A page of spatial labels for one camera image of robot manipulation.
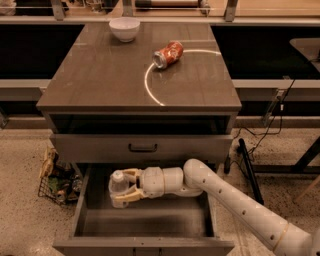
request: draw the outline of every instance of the drawer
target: drawer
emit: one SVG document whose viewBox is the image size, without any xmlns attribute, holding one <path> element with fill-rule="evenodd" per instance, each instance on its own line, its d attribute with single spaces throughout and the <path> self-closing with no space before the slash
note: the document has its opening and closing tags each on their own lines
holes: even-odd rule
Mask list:
<svg viewBox="0 0 320 256">
<path fill-rule="evenodd" d="M 198 158 L 219 164 L 228 156 L 231 135 L 53 134 L 62 159 L 76 163 L 141 163 Z"/>
<path fill-rule="evenodd" d="M 53 244 L 64 255 L 222 256 L 234 247 L 215 237 L 215 211 L 206 193 L 113 208 L 107 184 L 114 170 L 95 164 L 86 171 L 70 238 Z"/>
</svg>

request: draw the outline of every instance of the terrazzo floor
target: terrazzo floor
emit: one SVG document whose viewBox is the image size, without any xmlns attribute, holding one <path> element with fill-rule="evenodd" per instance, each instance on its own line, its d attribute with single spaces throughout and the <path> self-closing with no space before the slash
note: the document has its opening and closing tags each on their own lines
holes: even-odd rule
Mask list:
<svg viewBox="0 0 320 256">
<path fill-rule="evenodd" d="M 252 129 L 263 133 L 265 129 Z M 237 136 L 239 129 L 232 134 Z M 54 239 L 67 239 L 71 230 L 74 207 L 62 208 L 38 197 L 39 170 L 49 141 L 47 129 L 0 130 L 0 256 L 58 256 L 52 248 Z M 294 164 L 320 135 L 320 129 L 283 128 L 280 134 L 267 136 L 254 152 L 255 163 Z M 248 149 L 261 136 L 241 130 Z M 235 139 L 231 148 L 232 160 L 240 162 Z M 318 155 L 311 163 L 320 165 Z M 228 183 L 253 196 L 249 182 L 236 164 L 228 175 L 223 165 L 217 173 Z M 320 183 L 299 203 L 296 198 L 317 175 L 257 174 L 265 206 L 298 227 L 314 232 L 320 227 Z M 235 248 L 230 256 L 273 255 L 223 206 L 215 202 L 216 232 L 222 240 L 232 240 Z"/>
</svg>

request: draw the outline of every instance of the cabinet top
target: cabinet top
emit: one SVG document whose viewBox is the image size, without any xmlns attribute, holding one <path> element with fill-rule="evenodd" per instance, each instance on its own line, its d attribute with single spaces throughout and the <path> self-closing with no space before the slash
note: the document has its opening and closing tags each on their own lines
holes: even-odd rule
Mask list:
<svg viewBox="0 0 320 256">
<path fill-rule="evenodd" d="M 159 70 L 154 51 L 178 40 L 179 61 Z M 108 23 L 83 28 L 44 95 L 41 111 L 239 111 L 241 103 L 208 24 L 141 23 L 134 41 Z"/>
</svg>

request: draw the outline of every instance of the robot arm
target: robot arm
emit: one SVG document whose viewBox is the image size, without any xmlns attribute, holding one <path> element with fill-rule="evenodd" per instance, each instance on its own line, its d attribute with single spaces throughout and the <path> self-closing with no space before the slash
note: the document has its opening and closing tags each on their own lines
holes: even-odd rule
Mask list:
<svg viewBox="0 0 320 256">
<path fill-rule="evenodd" d="M 134 170 L 136 170 L 134 178 L 130 178 L 134 185 L 127 192 L 112 196 L 110 191 L 114 201 L 132 202 L 143 198 L 160 197 L 165 193 L 197 196 L 206 191 L 248 227 L 275 255 L 320 255 L 320 229 L 312 237 L 220 179 L 199 160 L 188 160 L 183 171 L 180 168 L 158 167 Z"/>
</svg>

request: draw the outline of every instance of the crushed soda can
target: crushed soda can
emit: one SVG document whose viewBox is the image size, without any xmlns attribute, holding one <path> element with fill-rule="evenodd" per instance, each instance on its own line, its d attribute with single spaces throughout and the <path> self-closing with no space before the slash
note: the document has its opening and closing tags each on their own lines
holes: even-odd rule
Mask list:
<svg viewBox="0 0 320 256">
<path fill-rule="evenodd" d="M 165 69 L 179 60 L 183 54 L 183 46 L 179 41 L 170 42 L 165 48 L 153 53 L 153 63 L 159 69 Z"/>
</svg>

